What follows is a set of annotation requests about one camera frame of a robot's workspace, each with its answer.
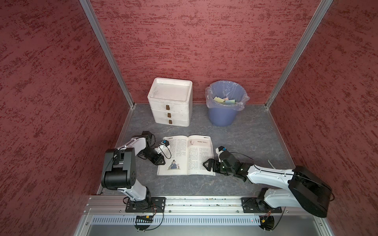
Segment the right aluminium corner post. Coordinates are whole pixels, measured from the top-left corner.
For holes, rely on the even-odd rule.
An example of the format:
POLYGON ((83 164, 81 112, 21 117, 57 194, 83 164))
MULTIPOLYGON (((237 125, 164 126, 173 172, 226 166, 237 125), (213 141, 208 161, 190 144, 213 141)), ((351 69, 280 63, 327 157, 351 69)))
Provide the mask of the right aluminium corner post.
POLYGON ((286 67, 284 68, 281 76, 279 77, 275 87, 273 88, 271 94, 269 95, 266 103, 265 108, 269 110, 271 105, 273 104, 275 98, 277 97, 279 91, 285 84, 286 80, 288 79, 290 73, 294 69, 297 61, 301 57, 302 53, 304 52, 306 46, 310 42, 312 36, 314 35, 315 31, 317 30, 319 24, 321 23, 322 19, 324 18, 325 14, 327 13, 328 9, 332 5, 332 0, 321 0, 317 9, 315 10, 309 24, 307 25, 302 37, 300 38, 292 56, 290 57, 286 67))

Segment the white three-drawer storage box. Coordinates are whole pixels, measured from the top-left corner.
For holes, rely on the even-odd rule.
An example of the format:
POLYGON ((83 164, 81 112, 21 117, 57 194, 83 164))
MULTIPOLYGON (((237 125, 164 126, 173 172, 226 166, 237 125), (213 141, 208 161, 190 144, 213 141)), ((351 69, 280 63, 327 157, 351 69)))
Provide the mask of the white three-drawer storage box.
POLYGON ((190 80, 155 78, 148 101, 156 123, 188 127, 193 111, 193 83, 190 80))

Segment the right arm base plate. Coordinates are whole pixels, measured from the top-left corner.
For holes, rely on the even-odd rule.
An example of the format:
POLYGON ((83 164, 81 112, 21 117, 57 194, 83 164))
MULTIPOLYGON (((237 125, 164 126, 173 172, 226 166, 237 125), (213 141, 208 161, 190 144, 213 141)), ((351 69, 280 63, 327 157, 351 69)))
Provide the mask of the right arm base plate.
POLYGON ((282 213, 282 208, 273 208, 258 198, 241 198, 242 209, 244 213, 282 213))

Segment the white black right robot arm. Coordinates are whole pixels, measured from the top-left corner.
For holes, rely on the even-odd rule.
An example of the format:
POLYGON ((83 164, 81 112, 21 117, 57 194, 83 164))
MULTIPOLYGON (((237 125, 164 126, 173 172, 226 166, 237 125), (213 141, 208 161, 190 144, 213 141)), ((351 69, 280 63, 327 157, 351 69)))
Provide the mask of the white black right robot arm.
POLYGON ((234 176, 253 184, 264 184, 257 197, 241 200, 245 213, 281 213, 285 207, 302 208, 313 216, 326 218, 332 189, 304 166, 280 170, 240 162, 235 152, 217 149, 218 160, 208 159, 203 167, 209 172, 234 176))

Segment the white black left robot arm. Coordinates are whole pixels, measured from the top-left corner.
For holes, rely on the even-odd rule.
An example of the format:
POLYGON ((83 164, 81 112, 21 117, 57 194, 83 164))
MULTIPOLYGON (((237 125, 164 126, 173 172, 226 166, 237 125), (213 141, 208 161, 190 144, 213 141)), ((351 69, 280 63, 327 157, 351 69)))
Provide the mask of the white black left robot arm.
POLYGON ((137 180, 136 157, 140 155, 156 166, 165 164, 162 148, 153 137, 151 132, 144 131, 123 146, 108 149, 102 169, 101 186, 124 193, 130 206, 141 212, 150 210, 153 201, 149 189, 137 180))

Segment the aluminium corner post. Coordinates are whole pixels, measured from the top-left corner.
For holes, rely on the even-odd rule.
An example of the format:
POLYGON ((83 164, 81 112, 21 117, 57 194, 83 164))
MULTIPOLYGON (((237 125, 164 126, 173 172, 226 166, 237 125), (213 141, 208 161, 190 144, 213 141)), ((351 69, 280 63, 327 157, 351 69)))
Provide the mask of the aluminium corner post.
POLYGON ((286 67, 284 68, 281 76, 279 77, 275 87, 273 88, 271 94, 269 95, 266 103, 265 108, 269 110, 271 105, 273 104, 275 98, 277 97, 279 91, 285 84, 286 80, 288 79, 290 73, 294 69, 297 61, 301 57, 302 53, 304 52, 306 46, 310 42, 312 36, 314 35, 315 31, 317 30, 319 24, 321 23, 322 19, 324 18, 325 14, 327 13, 328 9, 332 5, 332 0, 321 0, 317 9, 315 10, 309 24, 307 25, 302 37, 300 38, 292 56, 290 57, 286 67))
POLYGON ((118 66, 118 64, 117 64, 117 62, 116 62, 116 60, 113 56, 113 53, 112 53, 112 51, 109 47, 109 44, 106 40, 106 37, 103 33, 103 30, 100 26, 100 23, 99 23, 96 15, 95 15, 95 11, 94 11, 94 9, 91 5, 91 2, 89 0, 80 0, 79 2, 80 2, 81 6, 82 6, 82 8, 85 12, 85 15, 86 15, 86 17, 87 17, 87 19, 88 19, 88 21, 91 25, 91 28, 92 28, 98 42, 100 43, 100 46, 101 46, 101 48, 102 48, 102 50, 103 50, 103 52, 104 52, 104 54, 107 58, 107 61, 108 61, 109 65, 110 65, 110 67, 113 71, 113 74, 115 75, 115 77, 118 81, 118 84, 119 84, 128 104, 129 104, 129 107, 131 109, 134 109, 135 102, 132 98, 132 95, 131 95, 129 89, 126 86, 126 83, 124 81, 122 73, 121 73, 119 66, 118 66))

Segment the left aluminium corner post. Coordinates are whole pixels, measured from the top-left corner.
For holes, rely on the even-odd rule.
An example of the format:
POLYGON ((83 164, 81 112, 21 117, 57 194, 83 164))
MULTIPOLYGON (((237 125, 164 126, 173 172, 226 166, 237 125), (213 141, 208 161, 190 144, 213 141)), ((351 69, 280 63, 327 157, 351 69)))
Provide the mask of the left aluminium corner post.
POLYGON ((95 15, 95 11, 94 11, 94 9, 91 5, 91 2, 89 0, 80 0, 79 2, 80 2, 81 6, 82 6, 82 8, 85 12, 85 15, 86 15, 86 17, 87 17, 87 19, 88 19, 88 21, 91 25, 91 28, 92 28, 98 42, 100 43, 100 46, 101 46, 101 48, 102 48, 102 50, 103 50, 103 52, 104 52, 104 54, 107 58, 107 61, 108 61, 109 65, 110 65, 110 67, 113 71, 113 74, 115 75, 115 77, 118 81, 118 84, 119 84, 128 104, 129 104, 129 107, 131 109, 134 109, 135 102, 132 98, 132 95, 131 95, 129 89, 126 86, 126 83, 124 81, 122 73, 121 73, 119 66, 118 66, 118 64, 117 64, 117 62, 116 62, 116 60, 113 56, 113 53, 112 53, 112 51, 109 47, 109 44, 106 40, 106 37, 103 33, 103 30, 100 26, 100 23, 99 23, 96 15, 95 15))

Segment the aluminium front rail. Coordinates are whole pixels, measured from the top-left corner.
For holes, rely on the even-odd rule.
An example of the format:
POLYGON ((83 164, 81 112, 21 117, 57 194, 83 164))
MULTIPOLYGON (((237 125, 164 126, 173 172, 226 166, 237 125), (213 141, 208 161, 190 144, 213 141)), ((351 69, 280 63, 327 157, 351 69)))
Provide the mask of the aluminium front rail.
MULTIPOLYGON (((260 213, 244 213, 240 196, 165 196, 164 214, 208 214, 208 215, 240 215, 260 213)), ((126 214, 128 202, 126 196, 94 195, 91 196, 84 208, 85 214, 126 214)), ((281 207, 283 212, 293 215, 308 215, 302 208, 281 207)))

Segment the blue plastic trash bin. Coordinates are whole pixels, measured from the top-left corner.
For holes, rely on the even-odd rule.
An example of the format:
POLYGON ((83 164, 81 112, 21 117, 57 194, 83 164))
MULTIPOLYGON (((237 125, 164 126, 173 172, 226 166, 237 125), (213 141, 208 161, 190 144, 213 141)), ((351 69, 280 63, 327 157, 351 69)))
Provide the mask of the blue plastic trash bin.
POLYGON ((208 108, 209 120, 215 126, 231 125, 239 112, 222 108, 208 108))

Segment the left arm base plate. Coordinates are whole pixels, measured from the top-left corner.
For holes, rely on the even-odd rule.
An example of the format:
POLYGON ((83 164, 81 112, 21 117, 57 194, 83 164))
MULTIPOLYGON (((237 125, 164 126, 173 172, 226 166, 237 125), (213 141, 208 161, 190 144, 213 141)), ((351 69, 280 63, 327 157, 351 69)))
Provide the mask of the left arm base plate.
POLYGON ((143 201, 131 201, 126 203, 126 213, 164 213, 165 197, 152 197, 143 201))

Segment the clear plastic bin liner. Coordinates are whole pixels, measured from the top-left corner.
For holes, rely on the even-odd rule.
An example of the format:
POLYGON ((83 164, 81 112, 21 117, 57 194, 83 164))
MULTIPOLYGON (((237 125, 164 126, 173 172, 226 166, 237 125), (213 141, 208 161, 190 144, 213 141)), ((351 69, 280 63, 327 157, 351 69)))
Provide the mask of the clear plastic bin liner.
POLYGON ((240 84, 226 80, 220 80, 210 84, 205 89, 205 98, 206 105, 209 109, 222 108, 234 111, 242 111, 250 100, 246 90, 240 84), (228 98, 229 100, 235 100, 235 103, 220 103, 215 100, 216 97, 220 99, 228 98))

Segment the discarded sticky notes in bin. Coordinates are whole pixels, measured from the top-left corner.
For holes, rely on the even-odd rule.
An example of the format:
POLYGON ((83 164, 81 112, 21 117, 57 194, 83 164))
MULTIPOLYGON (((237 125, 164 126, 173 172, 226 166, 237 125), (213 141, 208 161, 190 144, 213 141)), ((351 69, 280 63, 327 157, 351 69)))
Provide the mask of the discarded sticky notes in bin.
POLYGON ((222 105, 235 105, 236 104, 235 99, 229 99, 228 97, 220 98, 216 96, 215 98, 213 98, 213 100, 222 105))

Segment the illustrated book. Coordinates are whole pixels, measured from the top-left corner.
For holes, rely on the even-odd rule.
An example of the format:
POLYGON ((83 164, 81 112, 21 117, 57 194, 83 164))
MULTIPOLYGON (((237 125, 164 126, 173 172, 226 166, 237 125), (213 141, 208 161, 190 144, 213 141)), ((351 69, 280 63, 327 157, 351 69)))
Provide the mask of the illustrated book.
POLYGON ((165 165, 159 165, 158 176, 209 175, 203 163, 214 157, 211 137, 201 135, 164 137, 169 149, 164 150, 165 165))

